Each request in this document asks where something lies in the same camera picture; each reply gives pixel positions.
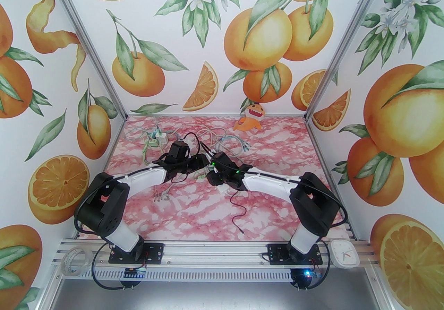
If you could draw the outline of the orange plush toy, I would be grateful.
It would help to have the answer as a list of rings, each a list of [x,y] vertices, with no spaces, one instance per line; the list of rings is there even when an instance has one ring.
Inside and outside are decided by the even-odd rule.
[[[265,118],[264,108],[257,102],[249,105],[245,109],[245,116],[241,117],[233,127],[236,131],[251,131],[253,129],[261,130],[261,121]]]

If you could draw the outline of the black controller with LED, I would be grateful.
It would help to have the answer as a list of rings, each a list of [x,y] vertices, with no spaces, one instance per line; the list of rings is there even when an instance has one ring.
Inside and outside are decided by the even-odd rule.
[[[293,287],[305,291],[316,288],[323,280],[321,275],[306,268],[291,269],[290,277]]]

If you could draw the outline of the white square clock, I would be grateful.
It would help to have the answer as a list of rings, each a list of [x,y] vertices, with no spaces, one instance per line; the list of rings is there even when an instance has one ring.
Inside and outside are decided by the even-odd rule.
[[[336,268],[351,269],[360,265],[353,243],[346,239],[333,239],[328,244],[331,261]]]

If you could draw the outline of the clear tape roll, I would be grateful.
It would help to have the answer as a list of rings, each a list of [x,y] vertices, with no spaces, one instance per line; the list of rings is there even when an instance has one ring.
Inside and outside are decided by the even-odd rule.
[[[82,275],[92,262],[92,252],[81,247],[70,249],[62,258],[61,271],[65,276]]]

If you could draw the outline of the aluminium mounting rail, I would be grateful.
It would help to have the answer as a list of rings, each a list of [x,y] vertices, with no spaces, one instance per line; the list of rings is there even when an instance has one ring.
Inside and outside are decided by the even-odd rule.
[[[94,239],[63,239],[51,257],[51,265],[59,266],[66,253],[72,248],[90,250],[97,255],[98,265],[117,267],[110,264],[109,246]],[[269,268],[265,261],[266,241],[164,241],[160,264],[146,263],[148,268]]]

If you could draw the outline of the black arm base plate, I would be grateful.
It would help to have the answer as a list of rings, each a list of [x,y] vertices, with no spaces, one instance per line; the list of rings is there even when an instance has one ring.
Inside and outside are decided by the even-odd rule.
[[[125,252],[114,245],[111,248],[108,262],[110,264],[159,265],[162,261],[163,251],[164,244],[160,242],[140,243],[130,252]]]
[[[268,262],[271,265],[322,265],[323,259],[317,244],[308,253],[301,253],[289,244],[271,243],[267,245]]]

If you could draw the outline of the aluminium frame post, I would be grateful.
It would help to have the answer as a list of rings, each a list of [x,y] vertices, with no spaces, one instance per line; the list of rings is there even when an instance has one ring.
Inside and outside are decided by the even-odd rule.
[[[111,101],[116,106],[117,112],[120,117],[126,122],[128,115],[125,111],[125,108],[117,95],[116,90],[114,89],[113,84],[111,83],[109,76],[106,72],[106,69],[95,49],[93,42],[84,26],[84,22],[82,21],[81,16],[75,6],[73,0],[62,0],[62,4],[65,7],[65,12],[68,15],[76,34],[79,38],[79,41],[82,44],[87,56],[89,57],[92,65],[95,68],[96,73],[100,77],[101,82],[103,83],[107,93],[109,93]]]
[[[358,31],[362,21],[364,19],[366,9],[371,4],[373,0],[359,0],[356,4],[354,13],[350,19],[349,24],[339,42],[339,45],[330,61],[330,64],[327,66],[326,73],[323,79],[320,81],[320,85],[316,90],[316,93],[304,114],[305,122],[309,122],[311,117],[313,116],[316,107],[319,102],[323,98],[325,91],[329,87],[330,83],[333,82],[333,77],[336,72],[338,72],[341,61],[346,54],[350,44],[352,43],[356,32]]]

